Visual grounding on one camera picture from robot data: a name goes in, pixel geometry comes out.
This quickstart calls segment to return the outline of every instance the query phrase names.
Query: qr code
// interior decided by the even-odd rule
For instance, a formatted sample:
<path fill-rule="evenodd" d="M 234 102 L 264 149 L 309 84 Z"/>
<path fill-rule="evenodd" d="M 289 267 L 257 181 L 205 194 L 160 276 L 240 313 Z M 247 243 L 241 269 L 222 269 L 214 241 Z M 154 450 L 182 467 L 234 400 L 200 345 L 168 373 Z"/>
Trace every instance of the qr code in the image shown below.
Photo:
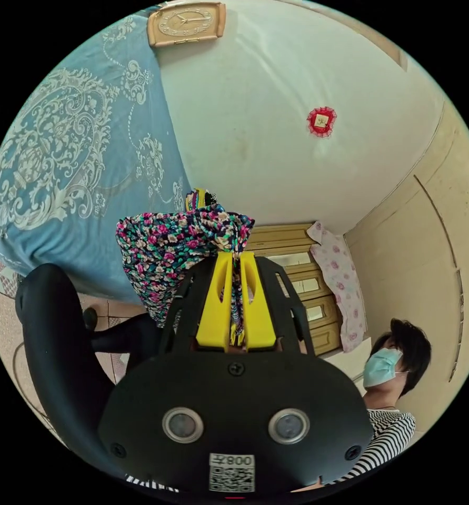
<path fill-rule="evenodd" d="M 255 491 L 255 468 L 210 467 L 209 490 L 250 493 Z"/>

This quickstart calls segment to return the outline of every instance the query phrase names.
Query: black pants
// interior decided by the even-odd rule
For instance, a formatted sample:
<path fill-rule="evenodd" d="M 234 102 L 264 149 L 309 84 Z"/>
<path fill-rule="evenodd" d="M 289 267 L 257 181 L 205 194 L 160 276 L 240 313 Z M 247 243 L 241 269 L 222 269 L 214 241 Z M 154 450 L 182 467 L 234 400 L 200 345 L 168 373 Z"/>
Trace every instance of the black pants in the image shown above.
<path fill-rule="evenodd" d="M 23 314 L 24 297 L 31 299 Z M 41 265 L 33 270 L 21 283 L 15 297 L 15 308 L 19 321 L 33 327 L 46 320 L 57 329 L 71 326 L 77 336 L 90 341 L 93 352 L 129 353 L 127 372 L 158 352 L 161 330 L 148 314 L 132 317 L 127 321 L 103 331 L 85 328 L 83 311 L 76 290 L 59 267 Z"/>
<path fill-rule="evenodd" d="M 147 314 L 108 330 L 87 330 L 72 282 L 52 264 L 41 265 L 25 277 L 15 309 L 36 393 L 57 434 L 85 461 L 123 478 L 97 435 L 115 386 L 95 353 L 129 352 L 129 373 L 157 354 L 161 331 Z"/>

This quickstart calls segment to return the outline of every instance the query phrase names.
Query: wall clock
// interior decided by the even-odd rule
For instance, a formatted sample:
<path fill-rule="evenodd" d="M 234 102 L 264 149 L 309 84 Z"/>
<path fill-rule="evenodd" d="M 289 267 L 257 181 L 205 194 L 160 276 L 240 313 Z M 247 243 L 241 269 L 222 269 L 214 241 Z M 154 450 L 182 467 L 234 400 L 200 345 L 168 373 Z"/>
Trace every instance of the wall clock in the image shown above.
<path fill-rule="evenodd" d="M 225 4 L 220 2 L 179 2 L 166 5 L 148 18 L 148 41 L 152 47 L 222 37 Z"/>

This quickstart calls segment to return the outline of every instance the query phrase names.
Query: label sticker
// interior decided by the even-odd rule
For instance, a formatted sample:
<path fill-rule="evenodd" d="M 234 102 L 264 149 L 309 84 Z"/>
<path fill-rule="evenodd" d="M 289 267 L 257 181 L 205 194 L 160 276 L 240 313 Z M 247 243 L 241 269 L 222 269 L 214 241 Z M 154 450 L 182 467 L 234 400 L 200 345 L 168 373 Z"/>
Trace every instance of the label sticker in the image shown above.
<path fill-rule="evenodd" d="M 250 454 L 210 454 L 209 490 L 222 493 L 255 491 L 255 457 Z"/>
<path fill-rule="evenodd" d="M 330 107 L 313 109 L 306 118 L 310 133 L 321 138 L 328 137 L 333 130 L 336 117 L 336 112 Z"/>

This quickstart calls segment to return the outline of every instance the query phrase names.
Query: clock face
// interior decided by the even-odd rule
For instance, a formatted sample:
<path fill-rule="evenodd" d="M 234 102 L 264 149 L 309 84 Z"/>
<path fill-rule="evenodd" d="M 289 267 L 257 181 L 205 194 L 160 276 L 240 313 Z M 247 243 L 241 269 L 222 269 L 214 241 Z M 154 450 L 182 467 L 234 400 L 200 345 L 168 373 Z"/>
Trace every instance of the clock face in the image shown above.
<path fill-rule="evenodd" d="M 204 32 L 213 24 L 213 14 L 207 8 L 181 8 L 163 13 L 158 22 L 165 35 L 182 37 Z"/>

